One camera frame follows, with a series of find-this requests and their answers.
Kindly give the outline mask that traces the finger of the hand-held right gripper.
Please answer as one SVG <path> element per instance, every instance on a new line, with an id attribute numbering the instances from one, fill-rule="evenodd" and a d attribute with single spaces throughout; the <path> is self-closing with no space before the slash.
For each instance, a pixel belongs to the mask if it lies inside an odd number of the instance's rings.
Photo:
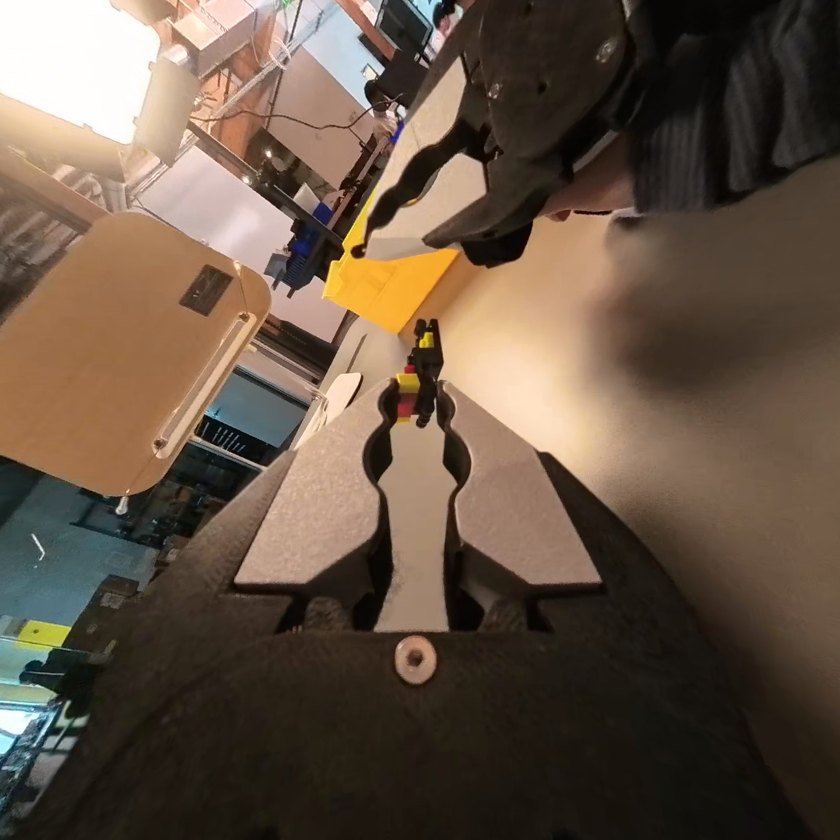
<path id="1" fill-rule="evenodd" d="M 354 257 L 390 261 L 431 254 L 442 246 L 428 245 L 426 237 L 487 195 L 485 166 L 463 151 L 433 164 L 429 174 L 423 170 L 419 186 L 410 184 L 409 165 L 442 138 L 437 129 L 404 126 L 367 210 L 363 251 Z"/>

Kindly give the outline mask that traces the grey metal box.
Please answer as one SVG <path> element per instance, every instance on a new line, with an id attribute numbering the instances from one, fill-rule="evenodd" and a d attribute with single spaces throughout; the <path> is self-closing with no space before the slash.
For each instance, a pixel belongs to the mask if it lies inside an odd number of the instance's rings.
<path id="1" fill-rule="evenodd" d="M 166 50 L 151 66 L 133 146 L 173 166 L 199 90 L 190 53 L 180 46 Z"/>

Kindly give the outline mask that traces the white rounded board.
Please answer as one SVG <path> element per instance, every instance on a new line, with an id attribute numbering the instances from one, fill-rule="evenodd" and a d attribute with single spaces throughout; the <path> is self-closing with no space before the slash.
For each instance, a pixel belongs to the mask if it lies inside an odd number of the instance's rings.
<path id="1" fill-rule="evenodd" d="M 324 422 L 329 425 L 338 418 L 358 395 L 364 377 L 360 372 L 336 376 L 324 394 Z"/>

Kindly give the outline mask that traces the bright light panel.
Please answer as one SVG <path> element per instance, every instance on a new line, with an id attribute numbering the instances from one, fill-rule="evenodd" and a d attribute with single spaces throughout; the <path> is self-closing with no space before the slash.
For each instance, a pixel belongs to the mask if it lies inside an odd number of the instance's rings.
<path id="1" fill-rule="evenodd" d="M 108 1 L 2 1 L 2 104 L 130 145 L 160 50 L 151 26 Z"/>

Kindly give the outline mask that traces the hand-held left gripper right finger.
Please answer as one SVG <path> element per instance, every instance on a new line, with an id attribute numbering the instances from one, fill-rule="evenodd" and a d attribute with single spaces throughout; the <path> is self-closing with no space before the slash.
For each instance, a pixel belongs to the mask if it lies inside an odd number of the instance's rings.
<path id="1" fill-rule="evenodd" d="M 449 621 L 498 602 L 597 592 L 602 577 L 539 452 L 449 381 L 437 387 L 443 463 L 455 481 L 444 542 Z"/>

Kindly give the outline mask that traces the black red yellow lego assembly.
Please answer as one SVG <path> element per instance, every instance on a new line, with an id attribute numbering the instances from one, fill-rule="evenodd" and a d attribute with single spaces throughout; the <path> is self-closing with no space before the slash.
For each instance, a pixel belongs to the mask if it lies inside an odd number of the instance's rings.
<path id="1" fill-rule="evenodd" d="M 445 363 L 438 321 L 417 320 L 414 337 L 403 372 L 396 376 L 396 423 L 414 419 L 417 427 L 425 428 L 436 411 L 438 379 Z"/>

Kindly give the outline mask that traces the blue plastic rack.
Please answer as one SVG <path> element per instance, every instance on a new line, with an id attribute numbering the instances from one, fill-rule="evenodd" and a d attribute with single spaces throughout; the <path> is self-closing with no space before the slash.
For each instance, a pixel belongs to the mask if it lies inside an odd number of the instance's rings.
<path id="1" fill-rule="evenodd" d="M 342 253 L 339 234 L 322 235 L 317 225 L 297 218 L 291 223 L 288 242 L 269 257 L 265 275 L 273 291 L 283 286 L 291 298 L 313 279 L 325 280 L 331 263 Z"/>

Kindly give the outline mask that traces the yellow plastic bin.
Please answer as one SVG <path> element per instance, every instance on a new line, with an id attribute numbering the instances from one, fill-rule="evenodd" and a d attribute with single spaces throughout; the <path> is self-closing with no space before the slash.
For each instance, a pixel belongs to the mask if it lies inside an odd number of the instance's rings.
<path id="1" fill-rule="evenodd" d="M 343 240 L 341 257 L 330 264 L 322 299 L 397 334 L 461 253 L 450 248 L 391 261 L 352 257 L 352 247 L 362 241 L 371 204 L 370 197 Z"/>

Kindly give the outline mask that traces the black monitor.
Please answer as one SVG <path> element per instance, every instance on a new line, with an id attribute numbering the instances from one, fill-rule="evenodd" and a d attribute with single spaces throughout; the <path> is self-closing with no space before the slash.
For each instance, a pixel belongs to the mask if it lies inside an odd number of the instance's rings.
<path id="1" fill-rule="evenodd" d="M 408 51 L 423 50 L 432 35 L 432 22 L 410 1 L 382 1 L 376 29 L 394 46 Z"/>

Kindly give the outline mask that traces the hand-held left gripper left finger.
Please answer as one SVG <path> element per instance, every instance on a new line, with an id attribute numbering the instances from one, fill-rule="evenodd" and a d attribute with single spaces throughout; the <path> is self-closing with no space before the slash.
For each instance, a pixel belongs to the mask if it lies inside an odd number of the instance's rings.
<path id="1" fill-rule="evenodd" d="M 288 595 L 300 608 L 338 601 L 372 631 L 393 577 L 381 478 L 393 461 L 396 381 L 382 381 L 301 445 L 234 577 L 248 594 Z"/>

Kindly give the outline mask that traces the person's right hand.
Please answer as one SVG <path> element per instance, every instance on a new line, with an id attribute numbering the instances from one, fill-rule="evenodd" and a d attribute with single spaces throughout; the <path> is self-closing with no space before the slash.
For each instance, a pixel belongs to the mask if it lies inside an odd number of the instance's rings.
<path id="1" fill-rule="evenodd" d="M 618 135 L 554 194 L 541 216 L 562 222 L 572 214 L 611 214 L 634 207 L 635 176 L 629 142 Z"/>

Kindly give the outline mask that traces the plywood panel with slot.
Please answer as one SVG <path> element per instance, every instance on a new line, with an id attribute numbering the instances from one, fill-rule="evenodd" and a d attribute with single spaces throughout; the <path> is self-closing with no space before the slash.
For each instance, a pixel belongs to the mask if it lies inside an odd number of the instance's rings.
<path id="1" fill-rule="evenodd" d="M 2 457 L 106 497 L 150 489 L 270 305 L 262 275 L 172 226 L 98 220 L 2 323 Z"/>

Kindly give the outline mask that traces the yellow box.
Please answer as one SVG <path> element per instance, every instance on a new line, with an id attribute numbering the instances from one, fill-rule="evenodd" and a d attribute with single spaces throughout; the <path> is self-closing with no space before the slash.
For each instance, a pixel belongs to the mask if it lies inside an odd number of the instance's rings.
<path id="1" fill-rule="evenodd" d="M 62 648 L 70 630 L 70 626 L 27 619 L 17 633 L 15 646 L 45 655 L 52 649 Z"/>

